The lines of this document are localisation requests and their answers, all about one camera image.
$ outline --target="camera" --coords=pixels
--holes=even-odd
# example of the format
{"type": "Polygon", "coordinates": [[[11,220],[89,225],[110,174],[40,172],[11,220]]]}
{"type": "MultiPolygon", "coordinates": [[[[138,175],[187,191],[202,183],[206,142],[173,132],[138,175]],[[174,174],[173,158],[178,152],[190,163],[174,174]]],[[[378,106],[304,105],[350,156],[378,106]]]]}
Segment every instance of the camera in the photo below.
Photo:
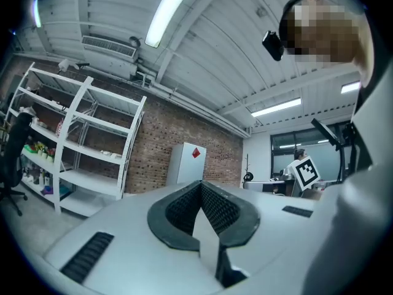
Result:
{"type": "Polygon", "coordinates": [[[262,39],[262,45],[266,48],[274,60],[281,60],[284,53],[284,46],[276,32],[267,31],[262,39]]]}

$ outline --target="bottle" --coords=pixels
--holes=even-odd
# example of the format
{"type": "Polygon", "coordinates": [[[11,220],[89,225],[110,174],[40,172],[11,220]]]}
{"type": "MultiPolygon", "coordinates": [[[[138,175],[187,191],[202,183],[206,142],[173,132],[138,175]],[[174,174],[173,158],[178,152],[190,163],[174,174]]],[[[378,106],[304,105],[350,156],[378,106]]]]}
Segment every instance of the bottle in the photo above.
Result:
{"type": "Polygon", "coordinates": [[[50,175],[48,172],[45,173],[45,178],[44,178],[44,184],[45,186],[50,186],[50,175]]]}
{"type": "Polygon", "coordinates": [[[39,185],[44,186],[44,170],[42,168],[39,170],[39,185]]]}

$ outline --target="red diamond sticker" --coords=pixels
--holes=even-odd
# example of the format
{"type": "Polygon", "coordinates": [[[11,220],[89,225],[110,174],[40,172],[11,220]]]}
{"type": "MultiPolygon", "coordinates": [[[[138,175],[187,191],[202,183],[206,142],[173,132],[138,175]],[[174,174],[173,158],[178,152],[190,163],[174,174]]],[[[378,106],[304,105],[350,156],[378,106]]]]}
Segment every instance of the red diamond sticker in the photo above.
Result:
{"type": "Polygon", "coordinates": [[[194,159],[197,158],[199,155],[201,155],[201,152],[195,148],[195,150],[192,152],[192,156],[194,156],[194,159]]]}

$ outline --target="window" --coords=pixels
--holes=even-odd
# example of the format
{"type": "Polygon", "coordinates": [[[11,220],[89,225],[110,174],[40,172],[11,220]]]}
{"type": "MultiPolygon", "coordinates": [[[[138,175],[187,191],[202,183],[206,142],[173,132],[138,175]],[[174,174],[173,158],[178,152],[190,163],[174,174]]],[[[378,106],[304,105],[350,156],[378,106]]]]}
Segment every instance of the window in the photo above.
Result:
{"type": "MultiPolygon", "coordinates": [[[[328,125],[334,134],[343,143],[343,129],[349,122],[328,125]]],[[[321,178],[332,180],[337,178],[340,168],[340,155],[335,151],[335,147],[326,140],[317,129],[283,133],[272,135],[271,137],[271,177],[277,177],[280,171],[285,169],[294,160],[296,149],[305,149],[317,166],[321,178]]],[[[349,152],[345,150],[345,164],[349,162],[349,152]]]]}

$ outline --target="black office chair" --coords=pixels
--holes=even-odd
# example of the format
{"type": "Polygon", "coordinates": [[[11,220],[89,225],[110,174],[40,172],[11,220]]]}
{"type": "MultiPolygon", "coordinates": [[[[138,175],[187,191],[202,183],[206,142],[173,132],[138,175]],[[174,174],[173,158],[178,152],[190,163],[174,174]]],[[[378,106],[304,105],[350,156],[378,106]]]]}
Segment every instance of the black office chair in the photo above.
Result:
{"type": "Polygon", "coordinates": [[[22,195],[25,200],[27,200],[27,196],[23,192],[14,191],[11,188],[16,187],[23,176],[20,154],[29,136],[32,119],[32,115],[25,112],[19,114],[9,133],[4,155],[0,156],[0,183],[4,184],[4,187],[0,188],[0,201],[7,197],[17,209],[19,216],[22,216],[22,212],[11,195],[22,195]]]}

